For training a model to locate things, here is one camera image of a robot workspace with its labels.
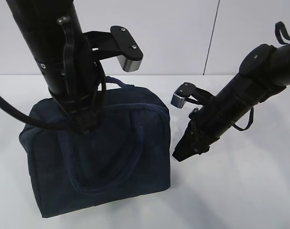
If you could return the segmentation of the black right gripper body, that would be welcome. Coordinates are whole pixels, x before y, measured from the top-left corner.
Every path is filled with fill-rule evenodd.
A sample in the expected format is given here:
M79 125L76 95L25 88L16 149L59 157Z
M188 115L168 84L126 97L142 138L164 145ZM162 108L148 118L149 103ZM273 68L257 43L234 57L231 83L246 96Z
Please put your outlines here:
M220 137L213 137L200 124L199 108L194 108L188 115L190 121L185 130L186 145L188 155L201 155L209 151L210 146L215 143Z

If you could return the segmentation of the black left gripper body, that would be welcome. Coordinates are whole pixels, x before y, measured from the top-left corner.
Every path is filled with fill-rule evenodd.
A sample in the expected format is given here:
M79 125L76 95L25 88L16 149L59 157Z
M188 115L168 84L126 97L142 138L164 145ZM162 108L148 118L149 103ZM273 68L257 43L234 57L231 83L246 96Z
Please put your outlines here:
M62 115L68 118L68 128L79 134L96 128L106 101L106 75L100 61L94 62L95 77L93 92L82 92L77 96L56 95L50 92L57 102Z

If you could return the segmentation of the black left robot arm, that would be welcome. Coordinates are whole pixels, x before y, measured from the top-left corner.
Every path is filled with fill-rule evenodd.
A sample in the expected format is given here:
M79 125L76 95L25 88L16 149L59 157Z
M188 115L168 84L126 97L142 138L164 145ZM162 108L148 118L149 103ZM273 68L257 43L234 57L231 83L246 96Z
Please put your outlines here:
M71 0L9 0L7 4L52 98L77 132L95 128L106 97L105 73Z

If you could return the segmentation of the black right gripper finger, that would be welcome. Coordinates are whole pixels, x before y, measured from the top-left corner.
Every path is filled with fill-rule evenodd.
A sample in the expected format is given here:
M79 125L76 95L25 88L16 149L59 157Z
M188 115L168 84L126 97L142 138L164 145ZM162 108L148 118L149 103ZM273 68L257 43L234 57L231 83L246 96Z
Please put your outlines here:
M190 130L186 130L176 145L172 156L177 161L184 161L194 155L201 155L202 151L198 145L197 136Z

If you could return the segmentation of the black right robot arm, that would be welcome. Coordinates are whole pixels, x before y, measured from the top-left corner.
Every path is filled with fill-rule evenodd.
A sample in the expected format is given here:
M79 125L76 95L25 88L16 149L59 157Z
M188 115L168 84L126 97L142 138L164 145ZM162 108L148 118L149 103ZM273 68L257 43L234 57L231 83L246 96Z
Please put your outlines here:
M179 162L206 153L231 127L243 131L253 123L254 106L290 85L290 44L262 44L242 61L238 74L217 95L184 82L173 93L171 104L201 105L189 114L189 123L172 156Z

